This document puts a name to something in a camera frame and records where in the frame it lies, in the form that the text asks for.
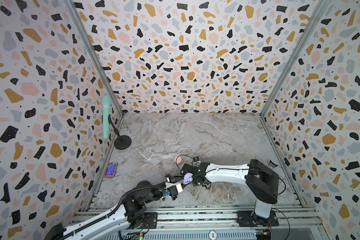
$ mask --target mint green microphone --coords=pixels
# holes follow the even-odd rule
[[[110,97],[108,95],[105,95],[103,97],[103,138],[107,139],[109,135],[109,122],[108,122],[108,116],[110,113]]]

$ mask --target terrazzo wallpaper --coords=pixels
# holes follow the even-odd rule
[[[259,112],[314,0],[75,0],[127,112]]]
[[[84,208],[105,93],[59,1],[0,2],[0,239],[43,239]]]
[[[274,101],[265,120],[305,203],[331,239],[360,239],[360,0],[330,4]]]

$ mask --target pink round object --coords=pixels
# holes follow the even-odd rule
[[[174,161],[175,161],[177,164],[180,164],[180,163],[183,161],[183,159],[182,159],[182,157],[175,157]]]

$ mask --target white robotic arm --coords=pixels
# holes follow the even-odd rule
[[[66,228],[60,223],[51,228],[44,240],[98,240],[127,228],[137,228],[144,219],[146,203],[164,200],[168,195],[175,200],[189,183],[207,189],[212,182],[247,185],[257,198],[253,221],[260,225],[269,222],[272,206],[277,202],[279,176],[261,162],[252,159],[250,164],[235,166],[207,162],[198,166],[184,164],[181,173],[182,176],[166,175],[166,181],[158,185],[141,181],[136,188],[126,192],[113,208]]]

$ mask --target purple card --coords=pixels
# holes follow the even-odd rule
[[[106,166],[104,177],[114,177],[116,174],[117,162],[109,162]]]

